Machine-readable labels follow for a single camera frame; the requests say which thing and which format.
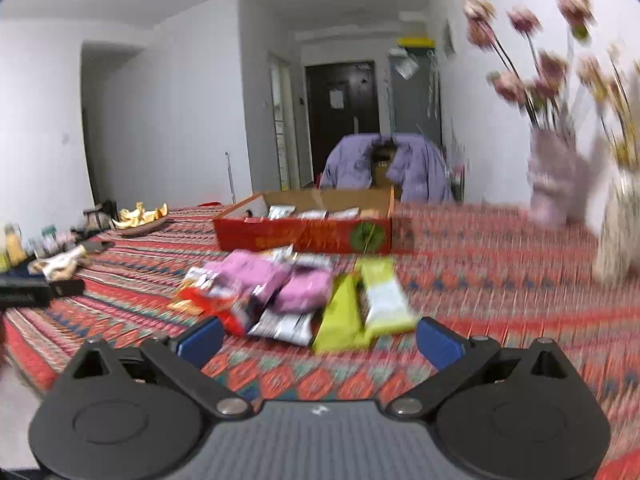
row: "purple jacket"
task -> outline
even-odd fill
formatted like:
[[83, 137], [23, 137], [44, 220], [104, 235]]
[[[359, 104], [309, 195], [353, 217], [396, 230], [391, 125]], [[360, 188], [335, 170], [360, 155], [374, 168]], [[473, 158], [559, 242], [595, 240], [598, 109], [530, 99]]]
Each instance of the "purple jacket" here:
[[[402, 187], [402, 202], [450, 200], [446, 164], [440, 150], [419, 134], [393, 134], [392, 138], [397, 150], [386, 177]], [[370, 155], [385, 140], [379, 134], [344, 136], [327, 158], [320, 187], [369, 188]]]

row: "flower vase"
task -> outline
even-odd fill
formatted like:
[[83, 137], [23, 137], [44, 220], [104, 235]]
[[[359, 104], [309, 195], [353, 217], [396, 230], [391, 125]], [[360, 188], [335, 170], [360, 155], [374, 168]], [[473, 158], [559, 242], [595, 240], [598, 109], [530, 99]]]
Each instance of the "flower vase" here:
[[544, 228], [566, 225], [574, 205], [578, 153], [555, 130], [531, 131], [527, 179], [532, 188], [529, 219]]
[[593, 262], [594, 280], [622, 282], [640, 264], [640, 173], [621, 170], [609, 187], [609, 201]]

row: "patterned tablecloth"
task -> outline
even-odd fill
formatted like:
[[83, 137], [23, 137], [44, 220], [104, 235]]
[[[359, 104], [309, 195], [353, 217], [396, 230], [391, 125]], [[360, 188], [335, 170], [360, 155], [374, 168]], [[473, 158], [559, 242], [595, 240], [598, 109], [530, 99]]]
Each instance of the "patterned tablecloth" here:
[[[160, 231], [123, 239], [81, 270], [84, 296], [49, 310], [9, 312], [8, 351], [46, 391], [91, 335], [116, 347], [152, 332], [175, 335], [193, 317], [166, 308], [185, 271], [222, 257], [210, 218], [216, 208], [181, 209]], [[599, 479], [640, 478], [640, 281], [616, 288], [591, 280], [596, 239], [572, 226], [545, 231], [516, 210], [400, 205], [394, 218], [397, 271], [410, 301], [463, 335], [487, 333], [506, 346], [545, 335], [559, 341], [597, 396], [612, 427]], [[356, 256], [344, 256], [349, 269]], [[413, 335], [380, 338], [366, 352], [314, 356], [266, 340], [229, 337], [204, 372], [258, 404], [261, 399], [383, 402], [433, 371]]]

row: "yellow bottle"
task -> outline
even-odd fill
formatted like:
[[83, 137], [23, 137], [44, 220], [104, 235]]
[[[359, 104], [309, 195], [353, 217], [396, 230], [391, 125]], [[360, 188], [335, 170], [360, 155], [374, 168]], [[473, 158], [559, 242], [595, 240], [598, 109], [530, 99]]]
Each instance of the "yellow bottle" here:
[[4, 245], [12, 266], [15, 267], [27, 259], [27, 254], [24, 252], [20, 242], [20, 236], [15, 232], [15, 228], [11, 224], [4, 226]]
[[4, 247], [0, 246], [0, 272], [7, 272], [10, 267], [9, 257], [6, 255]]

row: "red cardboard box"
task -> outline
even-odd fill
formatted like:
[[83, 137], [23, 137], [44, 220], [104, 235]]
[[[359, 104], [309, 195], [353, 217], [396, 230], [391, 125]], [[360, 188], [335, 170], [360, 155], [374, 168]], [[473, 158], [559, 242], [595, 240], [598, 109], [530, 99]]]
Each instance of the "red cardboard box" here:
[[[272, 205], [293, 205], [294, 216], [269, 220]], [[378, 218], [301, 219], [301, 212], [326, 210], [329, 213], [352, 207], [375, 210]], [[294, 245], [301, 253], [391, 252], [393, 189], [300, 189], [260, 193], [227, 209], [213, 219], [218, 243], [223, 251], [246, 249], [263, 251]], [[251, 212], [252, 218], [246, 218]]]

